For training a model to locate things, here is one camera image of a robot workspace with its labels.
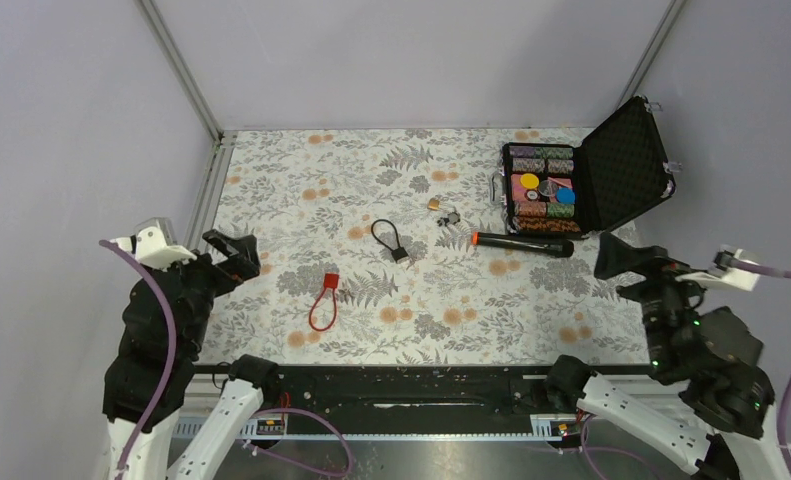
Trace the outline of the blue poker chip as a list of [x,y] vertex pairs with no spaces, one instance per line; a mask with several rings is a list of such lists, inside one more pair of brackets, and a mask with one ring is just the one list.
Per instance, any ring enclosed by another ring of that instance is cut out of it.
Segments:
[[573,189],[560,188],[555,196],[558,203],[566,205],[574,205],[576,202],[576,194]]

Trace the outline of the yellow poker chip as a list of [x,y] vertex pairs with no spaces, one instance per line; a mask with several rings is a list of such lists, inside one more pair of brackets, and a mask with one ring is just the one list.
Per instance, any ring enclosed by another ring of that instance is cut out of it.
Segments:
[[523,188],[527,190],[534,190],[538,188],[541,180],[535,174],[526,173],[520,176],[519,182]]

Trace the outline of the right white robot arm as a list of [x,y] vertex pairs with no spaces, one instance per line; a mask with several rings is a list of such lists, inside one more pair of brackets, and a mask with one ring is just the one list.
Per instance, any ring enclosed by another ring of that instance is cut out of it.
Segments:
[[699,312],[709,289],[751,291],[760,277],[791,279],[791,271],[760,265],[729,247],[718,251],[710,268],[695,269],[663,247],[634,247],[602,234],[595,277],[629,272],[639,281],[617,293],[641,308],[649,375],[664,386],[684,384],[680,400],[698,425],[654,410],[569,355],[560,356],[546,377],[548,405],[612,423],[695,479],[791,479],[783,429],[789,402],[776,397],[760,367],[762,342],[727,307]]

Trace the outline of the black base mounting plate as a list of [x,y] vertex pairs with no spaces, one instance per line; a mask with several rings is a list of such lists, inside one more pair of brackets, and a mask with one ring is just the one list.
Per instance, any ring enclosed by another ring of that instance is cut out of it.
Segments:
[[558,439],[591,377],[640,380],[634,366],[563,356],[526,366],[281,366],[246,422],[251,440]]

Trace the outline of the red padlock with keys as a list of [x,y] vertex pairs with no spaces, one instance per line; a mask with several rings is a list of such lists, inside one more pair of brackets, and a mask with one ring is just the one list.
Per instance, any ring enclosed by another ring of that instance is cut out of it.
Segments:
[[308,326],[315,332],[326,332],[337,321],[339,281],[340,276],[335,272],[326,272],[323,276],[321,289],[307,316]]

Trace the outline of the black poker chip case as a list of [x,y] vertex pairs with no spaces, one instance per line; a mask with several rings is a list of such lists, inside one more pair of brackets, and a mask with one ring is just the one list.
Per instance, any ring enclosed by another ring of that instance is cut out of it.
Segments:
[[[572,240],[612,231],[671,198],[676,190],[655,121],[658,104],[644,96],[626,101],[579,145],[510,142],[501,148],[501,185],[491,196],[504,205],[511,234]],[[521,175],[541,180],[527,190]],[[558,203],[560,188],[573,189],[574,205]]]

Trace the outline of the black cable lock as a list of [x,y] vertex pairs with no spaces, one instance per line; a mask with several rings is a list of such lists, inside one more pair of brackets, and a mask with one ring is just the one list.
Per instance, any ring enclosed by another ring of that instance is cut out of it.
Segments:
[[411,260],[410,254],[401,242],[397,227],[390,220],[374,220],[370,225],[370,235],[386,250],[395,264],[404,264]]

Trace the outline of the floral tablecloth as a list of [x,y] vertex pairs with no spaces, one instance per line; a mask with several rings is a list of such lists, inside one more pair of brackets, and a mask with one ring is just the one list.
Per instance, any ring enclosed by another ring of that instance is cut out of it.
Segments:
[[[281,130],[233,133],[219,154],[213,225],[258,240],[260,275],[217,300],[204,364],[244,354],[280,364],[644,364],[637,304],[592,271],[598,244],[572,257],[471,243],[502,233],[490,198],[501,148],[577,144],[581,128]],[[441,203],[429,210],[428,201]],[[439,227],[443,212],[461,221]],[[395,264],[370,235],[397,227],[411,260]],[[340,276],[338,318],[308,312],[326,272]]]

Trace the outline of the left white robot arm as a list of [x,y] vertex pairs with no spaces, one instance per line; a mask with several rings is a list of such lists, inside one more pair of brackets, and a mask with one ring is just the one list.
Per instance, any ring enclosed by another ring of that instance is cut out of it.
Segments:
[[171,244],[160,227],[99,243],[140,277],[122,313],[117,356],[104,376],[109,479],[212,479],[248,419],[280,401],[277,364],[237,358],[207,420],[178,461],[168,463],[214,303],[261,270],[255,236],[209,230],[202,238],[223,261]]

